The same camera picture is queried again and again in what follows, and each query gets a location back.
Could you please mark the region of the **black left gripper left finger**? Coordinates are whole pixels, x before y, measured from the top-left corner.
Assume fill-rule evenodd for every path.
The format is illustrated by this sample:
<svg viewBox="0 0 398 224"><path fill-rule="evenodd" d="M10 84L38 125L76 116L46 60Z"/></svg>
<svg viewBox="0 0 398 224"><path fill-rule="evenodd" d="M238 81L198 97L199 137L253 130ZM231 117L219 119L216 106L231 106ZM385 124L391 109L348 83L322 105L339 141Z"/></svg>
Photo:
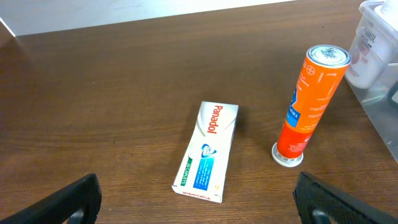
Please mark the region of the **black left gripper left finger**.
<svg viewBox="0 0 398 224"><path fill-rule="evenodd" d="M101 189L96 174L88 174L1 223L94 224L101 208Z"/></svg>

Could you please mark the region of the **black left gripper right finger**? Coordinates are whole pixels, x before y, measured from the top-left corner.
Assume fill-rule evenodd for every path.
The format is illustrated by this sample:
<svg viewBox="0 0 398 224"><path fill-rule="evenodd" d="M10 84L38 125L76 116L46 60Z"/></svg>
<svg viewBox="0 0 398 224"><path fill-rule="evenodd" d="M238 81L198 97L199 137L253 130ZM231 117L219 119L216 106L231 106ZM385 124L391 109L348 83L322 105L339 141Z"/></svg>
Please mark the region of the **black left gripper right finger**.
<svg viewBox="0 0 398 224"><path fill-rule="evenodd" d="M293 197L302 223L397 224L397 218L308 172L299 173Z"/></svg>

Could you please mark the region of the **white Panadol box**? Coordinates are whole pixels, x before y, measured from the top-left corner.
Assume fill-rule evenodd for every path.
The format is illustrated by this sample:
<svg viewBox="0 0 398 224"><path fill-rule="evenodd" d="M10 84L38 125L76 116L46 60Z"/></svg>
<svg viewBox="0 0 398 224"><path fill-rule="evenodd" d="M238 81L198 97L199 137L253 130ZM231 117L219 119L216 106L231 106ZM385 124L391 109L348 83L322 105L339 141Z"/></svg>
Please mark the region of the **white Panadol box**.
<svg viewBox="0 0 398 224"><path fill-rule="evenodd" d="M239 106L203 101L172 189L221 203Z"/></svg>

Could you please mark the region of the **orange effervescent tablet tube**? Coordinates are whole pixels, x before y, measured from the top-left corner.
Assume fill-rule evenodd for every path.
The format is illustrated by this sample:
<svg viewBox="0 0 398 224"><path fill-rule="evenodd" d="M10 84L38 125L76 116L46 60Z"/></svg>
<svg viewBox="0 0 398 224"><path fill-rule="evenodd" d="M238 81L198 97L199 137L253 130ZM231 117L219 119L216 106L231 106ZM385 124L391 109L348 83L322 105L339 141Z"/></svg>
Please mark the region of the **orange effervescent tablet tube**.
<svg viewBox="0 0 398 224"><path fill-rule="evenodd" d="M272 157L284 167L295 167L340 81L351 63L350 54L334 45L316 45L307 50L294 94Z"/></svg>

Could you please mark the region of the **frosted white plastic bottle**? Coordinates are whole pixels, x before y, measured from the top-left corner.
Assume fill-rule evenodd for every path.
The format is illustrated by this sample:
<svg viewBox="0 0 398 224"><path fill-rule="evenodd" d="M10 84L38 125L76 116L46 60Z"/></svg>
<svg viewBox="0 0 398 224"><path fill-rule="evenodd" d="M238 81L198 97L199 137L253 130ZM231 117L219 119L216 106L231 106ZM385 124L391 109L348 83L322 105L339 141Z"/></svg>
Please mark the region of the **frosted white plastic bottle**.
<svg viewBox="0 0 398 224"><path fill-rule="evenodd" d="M357 88L369 88L397 54L397 0L365 1L361 20L349 53L347 80Z"/></svg>

